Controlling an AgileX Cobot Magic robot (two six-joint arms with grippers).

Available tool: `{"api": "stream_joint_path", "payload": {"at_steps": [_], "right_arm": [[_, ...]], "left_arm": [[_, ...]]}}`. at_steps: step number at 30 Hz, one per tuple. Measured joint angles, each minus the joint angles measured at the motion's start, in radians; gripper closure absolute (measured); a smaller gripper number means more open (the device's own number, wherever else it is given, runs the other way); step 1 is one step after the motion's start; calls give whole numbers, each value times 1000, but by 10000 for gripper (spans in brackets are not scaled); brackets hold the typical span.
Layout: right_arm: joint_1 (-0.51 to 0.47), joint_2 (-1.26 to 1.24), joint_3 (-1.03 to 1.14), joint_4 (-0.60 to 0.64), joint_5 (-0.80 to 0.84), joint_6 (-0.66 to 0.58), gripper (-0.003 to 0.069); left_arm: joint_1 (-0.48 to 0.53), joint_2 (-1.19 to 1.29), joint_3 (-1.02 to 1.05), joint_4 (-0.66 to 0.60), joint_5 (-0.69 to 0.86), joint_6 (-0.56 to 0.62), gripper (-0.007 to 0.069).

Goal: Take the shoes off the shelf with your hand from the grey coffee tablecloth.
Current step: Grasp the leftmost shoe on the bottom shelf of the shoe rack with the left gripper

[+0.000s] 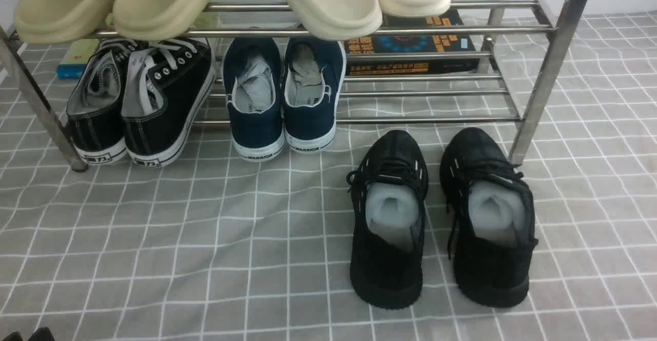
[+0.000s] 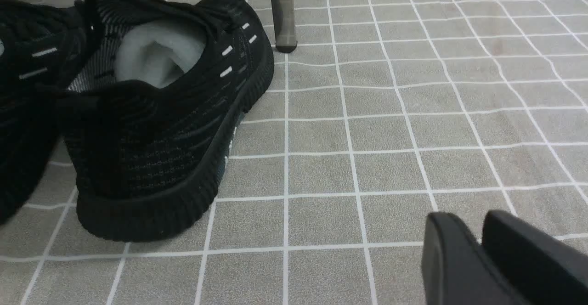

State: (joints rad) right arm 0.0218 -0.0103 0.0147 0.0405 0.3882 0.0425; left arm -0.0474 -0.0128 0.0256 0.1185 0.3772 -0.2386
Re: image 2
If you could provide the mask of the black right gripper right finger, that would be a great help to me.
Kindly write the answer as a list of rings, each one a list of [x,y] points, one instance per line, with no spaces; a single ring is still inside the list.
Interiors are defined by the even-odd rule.
[[[504,277],[533,305],[585,305],[588,257],[506,211],[492,209],[482,247]]]

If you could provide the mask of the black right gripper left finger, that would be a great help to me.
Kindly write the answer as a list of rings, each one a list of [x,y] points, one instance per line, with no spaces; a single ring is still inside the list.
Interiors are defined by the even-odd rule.
[[[428,214],[421,270],[427,305],[530,304],[452,213]]]

